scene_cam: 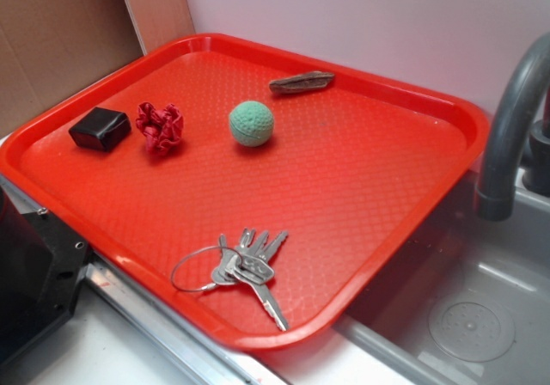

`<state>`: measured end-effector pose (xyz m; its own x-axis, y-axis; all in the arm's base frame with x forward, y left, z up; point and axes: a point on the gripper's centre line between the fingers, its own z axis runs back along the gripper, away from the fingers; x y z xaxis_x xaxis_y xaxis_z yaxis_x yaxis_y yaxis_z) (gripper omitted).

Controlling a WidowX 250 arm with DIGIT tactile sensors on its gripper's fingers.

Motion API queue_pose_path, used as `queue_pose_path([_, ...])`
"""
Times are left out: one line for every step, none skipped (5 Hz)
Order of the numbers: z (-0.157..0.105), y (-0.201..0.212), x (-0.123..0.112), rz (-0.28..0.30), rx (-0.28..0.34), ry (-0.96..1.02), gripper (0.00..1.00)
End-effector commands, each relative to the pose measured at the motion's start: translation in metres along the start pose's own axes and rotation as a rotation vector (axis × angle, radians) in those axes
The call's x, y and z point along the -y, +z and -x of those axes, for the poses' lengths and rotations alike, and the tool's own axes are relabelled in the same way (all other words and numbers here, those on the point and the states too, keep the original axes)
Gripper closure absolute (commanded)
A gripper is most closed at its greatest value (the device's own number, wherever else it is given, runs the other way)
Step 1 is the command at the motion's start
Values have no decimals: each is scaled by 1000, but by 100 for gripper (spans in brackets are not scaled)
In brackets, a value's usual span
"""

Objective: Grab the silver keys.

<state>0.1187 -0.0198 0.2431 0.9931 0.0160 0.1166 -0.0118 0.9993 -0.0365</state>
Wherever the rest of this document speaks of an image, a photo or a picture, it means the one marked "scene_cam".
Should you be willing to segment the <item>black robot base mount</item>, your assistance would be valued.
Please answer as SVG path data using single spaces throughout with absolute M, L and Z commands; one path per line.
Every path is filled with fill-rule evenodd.
M 1 368 L 73 315 L 91 248 L 53 213 L 21 213 L 1 192 Z

